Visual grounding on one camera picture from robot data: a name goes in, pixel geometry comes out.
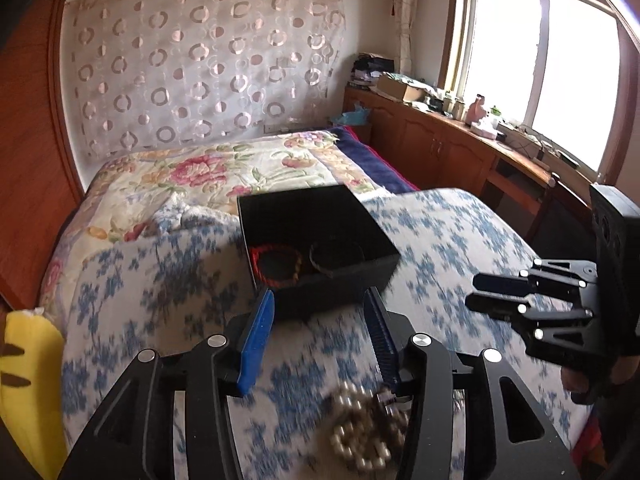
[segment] floral quilt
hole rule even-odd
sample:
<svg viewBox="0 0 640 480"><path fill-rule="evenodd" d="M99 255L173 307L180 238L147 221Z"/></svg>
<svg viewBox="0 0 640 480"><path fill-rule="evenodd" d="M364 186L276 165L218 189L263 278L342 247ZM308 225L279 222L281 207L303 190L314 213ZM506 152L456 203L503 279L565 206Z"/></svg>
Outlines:
<svg viewBox="0 0 640 480"><path fill-rule="evenodd" d="M136 240L172 196L237 215L242 194L346 184L356 195L380 188L325 130L175 150L133 153L105 164L64 231L42 283L40 306L65 335L85 260Z"/></svg>
<svg viewBox="0 0 640 480"><path fill-rule="evenodd" d="M574 444L588 409L573 404L562 390L559 369L526 356L520 337L507 324L464 305L476 272L516 273L530 266L533 251L464 191L436 189L376 198L364 205L401 253L383 295L388 309L405 314L416 330L449 349L471 354L498 349L567 446ZM236 218L116 242L88 258L65 323L62 398L68 445L78 439L139 350L187 351L224 330L231 317L247 310L251 297ZM566 308L551 300L539 306ZM256 385L244 399L230 399L245 479L357 478L333 455L328 441L326 400L341 380L367 388L380 380L357 305L274 326ZM464 405L455 405L452 478L461 479ZM179 396L174 459L176 478L186 478L184 397Z"/></svg>

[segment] open box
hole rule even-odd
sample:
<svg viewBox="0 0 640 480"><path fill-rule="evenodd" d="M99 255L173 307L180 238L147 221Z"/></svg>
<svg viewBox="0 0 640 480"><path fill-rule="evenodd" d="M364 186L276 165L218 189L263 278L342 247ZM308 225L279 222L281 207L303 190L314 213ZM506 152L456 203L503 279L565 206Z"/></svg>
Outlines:
<svg viewBox="0 0 640 480"><path fill-rule="evenodd" d="M305 260L295 283L272 287L275 319L300 319L349 303L364 291L381 292L396 270L400 254L369 212L346 186L322 186L238 197L244 250L254 288L264 283L252 266L251 248L280 244ZM364 260L327 276L308 264L312 245L328 239L351 240Z"/></svg>

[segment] wall hanging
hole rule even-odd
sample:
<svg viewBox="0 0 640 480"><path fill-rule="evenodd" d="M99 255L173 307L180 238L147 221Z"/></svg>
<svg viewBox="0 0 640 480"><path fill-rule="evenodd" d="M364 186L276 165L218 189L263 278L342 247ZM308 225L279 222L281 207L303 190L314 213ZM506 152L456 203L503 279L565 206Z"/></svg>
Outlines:
<svg viewBox="0 0 640 480"><path fill-rule="evenodd" d="M76 0L61 70L87 153L324 124L342 0Z"/></svg>

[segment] red bracelet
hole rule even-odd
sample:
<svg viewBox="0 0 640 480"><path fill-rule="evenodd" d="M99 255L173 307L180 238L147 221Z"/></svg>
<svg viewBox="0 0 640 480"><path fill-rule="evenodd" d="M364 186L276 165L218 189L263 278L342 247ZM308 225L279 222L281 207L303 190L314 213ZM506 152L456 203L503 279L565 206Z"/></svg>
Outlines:
<svg viewBox="0 0 640 480"><path fill-rule="evenodd" d="M260 270L260 266L258 264L260 257L265 253L274 251L292 254L296 257L296 265L290 280L272 280L271 278L267 278ZM293 285L298 282L300 278L300 269L302 267L302 254L300 254L300 252L295 248L283 244L264 244L258 247L249 247L249 253L251 254L251 264L252 269L254 270L254 276L265 285L273 288L282 288L283 286Z"/></svg>

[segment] window pane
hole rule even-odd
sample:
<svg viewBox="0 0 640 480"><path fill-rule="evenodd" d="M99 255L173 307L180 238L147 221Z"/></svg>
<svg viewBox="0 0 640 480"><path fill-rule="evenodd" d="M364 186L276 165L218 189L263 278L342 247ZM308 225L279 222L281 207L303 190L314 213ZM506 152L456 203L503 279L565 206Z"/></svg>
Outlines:
<svg viewBox="0 0 640 480"><path fill-rule="evenodd" d="M465 101L486 97L507 118L527 111L540 41L540 0L478 0Z"/></svg>
<svg viewBox="0 0 640 480"><path fill-rule="evenodd" d="M545 80L532 126L597 170L618 97L616 20L578 0L550 4Z"/></svg>

